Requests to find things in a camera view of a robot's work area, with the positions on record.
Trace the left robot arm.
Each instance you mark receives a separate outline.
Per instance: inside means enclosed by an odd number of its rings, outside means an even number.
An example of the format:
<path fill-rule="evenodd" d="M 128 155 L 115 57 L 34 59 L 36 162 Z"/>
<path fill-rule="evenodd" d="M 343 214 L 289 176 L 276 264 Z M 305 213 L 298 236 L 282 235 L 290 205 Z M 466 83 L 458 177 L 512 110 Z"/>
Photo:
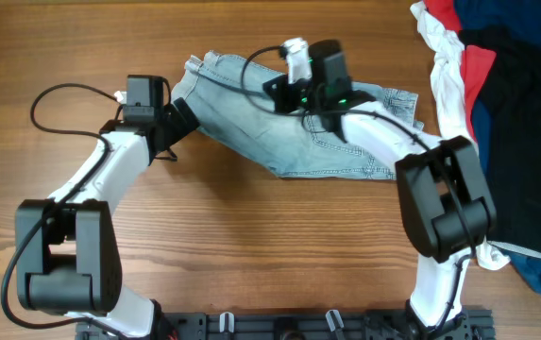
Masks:
<path fill-rule="evenodd" d="M 172 145 L 199 123 L 188 104 L 171 98 L 162 76 L 129 76 L 114 96 L 113 119 L 94 134 L 92 155 L 46 199 L 27 199 L 16 211 L 16 250 L 2 280 L 6 317 L 30 329 L 8 303 L 11 280 L 26 310 L 76 323 L 78 337 L 176 339 L 159 303 L 123 284 L 112 215 L 128 187 L 155 160 L 174 162 Z"/>

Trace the light blue denim shorts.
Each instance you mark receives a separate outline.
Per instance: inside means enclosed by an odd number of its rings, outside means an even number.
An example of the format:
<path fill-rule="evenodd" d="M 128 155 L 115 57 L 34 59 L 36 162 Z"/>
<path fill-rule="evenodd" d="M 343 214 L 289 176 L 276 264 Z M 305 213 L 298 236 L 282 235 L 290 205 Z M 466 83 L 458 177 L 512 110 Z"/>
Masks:
<path fill-rule="evenodd" d="M 182 98 L 199 130 L 280 178 L 393 180 L 395 174 L 373 155 L 324 131 L 318 117 L 289 118 L 270 110 L 262 91 L 280 72 L 230 54 L 208 52 L 185 62 L 172 96 Z"/>

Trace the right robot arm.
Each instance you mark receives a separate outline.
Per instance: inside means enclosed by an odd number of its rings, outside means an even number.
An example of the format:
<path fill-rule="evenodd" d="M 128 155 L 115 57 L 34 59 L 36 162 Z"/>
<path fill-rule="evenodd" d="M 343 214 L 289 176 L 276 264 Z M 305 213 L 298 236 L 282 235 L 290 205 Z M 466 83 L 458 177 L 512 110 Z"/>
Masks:
<path fill-rule="evenodd" d="M 276 115 L 316 117 L 322 129 L 375 156 L 395 174 L 405 233 L 418 253 L 404 333 L 437 339 L 465 322 L 465 271 L 496 224 L 475 148 L 417 131 L 353 87 L 336 40 L 294 38 L 275 46 L 288 72 L 264 83 Z"/>

